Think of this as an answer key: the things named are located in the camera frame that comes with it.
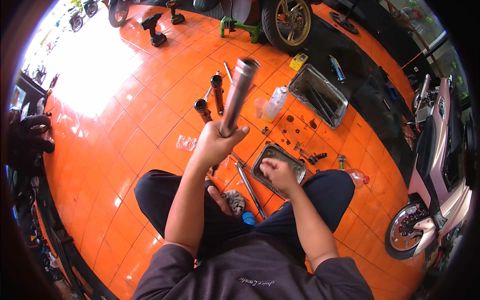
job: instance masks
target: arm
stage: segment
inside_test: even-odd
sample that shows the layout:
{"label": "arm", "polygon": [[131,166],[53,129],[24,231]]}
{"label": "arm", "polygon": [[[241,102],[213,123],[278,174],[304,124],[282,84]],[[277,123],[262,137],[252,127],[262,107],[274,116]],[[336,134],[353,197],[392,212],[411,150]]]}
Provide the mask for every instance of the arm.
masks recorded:
{"label": "arm", "polygon": [[321,262],[339,257],[332,232],[297,183],[290,165],[278,159],[264,158],[260,170],[276,188],[289,196],[300,244],[309,258],[312,271],[315,273]]}
{"label": "arm", "polygon": [[208,122],[198,139],[195,151],[183,173],[165,226],[164,245],[173,244],[197,255],[204,230],[204,179],[208,169],[219,164],[248,134],[250,128],[237,129],[229,138],[222,138],[220,121]]}

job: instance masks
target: hand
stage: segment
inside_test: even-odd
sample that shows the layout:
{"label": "hand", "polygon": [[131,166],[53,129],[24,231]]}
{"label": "hand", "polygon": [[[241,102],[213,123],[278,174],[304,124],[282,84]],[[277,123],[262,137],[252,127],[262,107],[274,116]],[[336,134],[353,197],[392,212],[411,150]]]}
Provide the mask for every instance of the hand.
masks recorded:
{"label": "hand", "polygon": [[260,165],[260,171],[268,177],[273,186],[288,196],[291,196],[291,193],[300,187],[292,167],[286,161],[277,158],[264,158]]}
{"label": "hand", "polygon": [[210,121],[205,124],[189,165],[200,165],[206,169],[218,165],[232,153],[233,147],[250,132],[250,127],[243,126],[235,130],[230,137],[223,138],[219,129],[220,121]]}

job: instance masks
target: yellow battery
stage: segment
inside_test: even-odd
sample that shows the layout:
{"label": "yellow battery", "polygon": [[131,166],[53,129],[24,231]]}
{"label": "yellow battery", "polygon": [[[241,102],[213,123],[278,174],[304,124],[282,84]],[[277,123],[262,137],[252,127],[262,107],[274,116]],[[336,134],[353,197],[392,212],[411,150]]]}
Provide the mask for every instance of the yellow battery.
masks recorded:
{"label": "yellow battery", "polygon": [[307,61],[307,59],[308,59],[308,56],[300,52],[299,54],[295,55],[295,57],[292,59],[292,61],[290,62],[290,67],[295,71],[298,71],[303,66],[303,64]]}

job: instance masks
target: plastic cup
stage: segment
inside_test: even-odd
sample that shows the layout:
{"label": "plastic cup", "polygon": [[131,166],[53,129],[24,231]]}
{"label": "plastic cup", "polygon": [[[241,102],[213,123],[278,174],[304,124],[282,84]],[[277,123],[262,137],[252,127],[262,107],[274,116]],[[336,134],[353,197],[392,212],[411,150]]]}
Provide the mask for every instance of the plastic cup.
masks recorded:
{"label": "plastic cup", "polygon": [[253,115],[256,118],[260,118],[262,116],[262,111],[267,104],[267,99],[263,97],[259,97],[255,99],[255,114]]}

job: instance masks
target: gray t-shirt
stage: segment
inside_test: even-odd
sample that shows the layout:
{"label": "gray t-shirt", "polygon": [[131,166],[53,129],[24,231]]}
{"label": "gray t-shirt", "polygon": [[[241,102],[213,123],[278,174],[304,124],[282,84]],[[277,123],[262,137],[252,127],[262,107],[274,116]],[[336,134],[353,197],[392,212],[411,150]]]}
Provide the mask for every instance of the gray t-shirt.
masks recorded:
{"label": "gray t-shirt", "polygon": [[248,233],[230,239],[193,268],[189,252],[162,246],[132,300],[146,299],[373,299],[349,257],[322,262],[315,274],[294,263],[284,244]]}

